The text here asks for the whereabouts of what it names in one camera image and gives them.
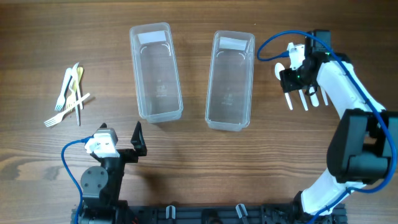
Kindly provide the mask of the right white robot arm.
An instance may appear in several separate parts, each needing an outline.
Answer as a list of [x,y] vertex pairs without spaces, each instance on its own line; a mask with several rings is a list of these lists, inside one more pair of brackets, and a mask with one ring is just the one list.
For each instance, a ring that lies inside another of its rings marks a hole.
[[288,53],[290,68],[275,65],[284,93],[319,87],[340,117],[327,150],[327,168],[294,198],[293,220],[314,223],[331,215],[354,192],[381,190],[397,165],[397,113],[374,100],[345,54],[312,51]]

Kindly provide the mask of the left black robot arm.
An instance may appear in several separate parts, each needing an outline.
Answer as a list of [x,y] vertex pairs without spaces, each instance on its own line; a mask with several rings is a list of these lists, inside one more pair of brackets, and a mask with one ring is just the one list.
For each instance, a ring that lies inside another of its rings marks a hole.
[[100,165],[81,176],[81,202],[72,210],[72,223],[138,223],[128,202],[119,199],[125,165],[147,155],[142,126],[137,122],[131,138],[132,149],[116,149],[118,137],[103,123],[85,143],[86,152]]

